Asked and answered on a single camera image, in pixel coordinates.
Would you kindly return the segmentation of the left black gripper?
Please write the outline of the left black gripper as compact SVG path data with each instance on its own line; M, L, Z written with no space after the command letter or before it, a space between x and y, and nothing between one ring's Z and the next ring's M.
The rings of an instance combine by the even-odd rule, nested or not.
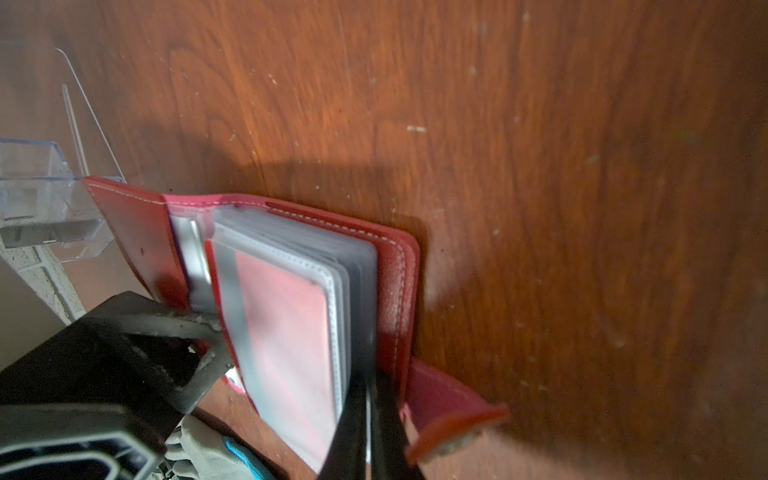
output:
M116 295L1 373L5 479L146 479L233 367L216 315Z

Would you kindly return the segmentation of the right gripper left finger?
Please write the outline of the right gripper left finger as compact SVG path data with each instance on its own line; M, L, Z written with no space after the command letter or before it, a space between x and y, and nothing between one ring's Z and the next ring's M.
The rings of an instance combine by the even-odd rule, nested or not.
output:
M366 476L367 391L361 375L350 380L341 418L318 480L358 480Z

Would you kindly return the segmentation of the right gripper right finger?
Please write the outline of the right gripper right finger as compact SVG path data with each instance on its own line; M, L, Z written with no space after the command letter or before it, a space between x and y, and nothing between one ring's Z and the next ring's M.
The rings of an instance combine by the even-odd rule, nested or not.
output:
M405 457L409 445L401 421L394 387L387 375L376 371L371 386L371 469L377 480L423 480L418 466Z

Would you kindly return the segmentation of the red leather card holder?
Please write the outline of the red leather card holder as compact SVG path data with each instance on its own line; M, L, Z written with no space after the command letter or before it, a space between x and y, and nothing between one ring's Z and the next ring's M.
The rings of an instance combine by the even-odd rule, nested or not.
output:
M401 419L411 420L418 432L413 443L395 445L411 467L461 448L508 418L505 404L492 405L460 381L412 358L420 251L409 233L262 196L163 194L95 176L84 183L137 279L155 300L184 310L192 307L192 276L172 232L175 214L247 206L372 242L378 254L377 361L394 383Z

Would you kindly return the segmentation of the clear acrylic card organizer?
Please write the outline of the clear acrylic card organizer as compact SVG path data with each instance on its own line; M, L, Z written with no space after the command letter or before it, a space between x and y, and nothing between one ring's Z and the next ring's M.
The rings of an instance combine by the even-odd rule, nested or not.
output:
M1 241L51 248L60 262L99 256L113 235L88 176L125 177L67 55L1 44Z

